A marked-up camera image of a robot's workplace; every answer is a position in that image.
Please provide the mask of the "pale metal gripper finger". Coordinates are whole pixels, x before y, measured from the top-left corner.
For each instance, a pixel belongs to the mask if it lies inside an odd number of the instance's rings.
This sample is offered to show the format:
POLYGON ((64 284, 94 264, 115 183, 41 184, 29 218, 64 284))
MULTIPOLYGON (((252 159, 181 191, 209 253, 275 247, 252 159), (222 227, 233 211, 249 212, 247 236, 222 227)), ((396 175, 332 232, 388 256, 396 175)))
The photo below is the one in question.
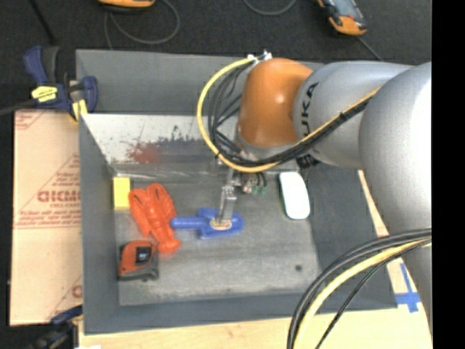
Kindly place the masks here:
POLYGON ((221 201, 219 205, 219 212, 218 212, 218 223, 222 223, 225 217, 225 210, 227 207, 227 199, 228 199, 228 188, 224 186, 221 192, 221 201))
POLYGON ((233 224, 234 208, 237 201, 234 187, 226 188, 226 199, 225 199, 225 222, 228 227, 233 224))

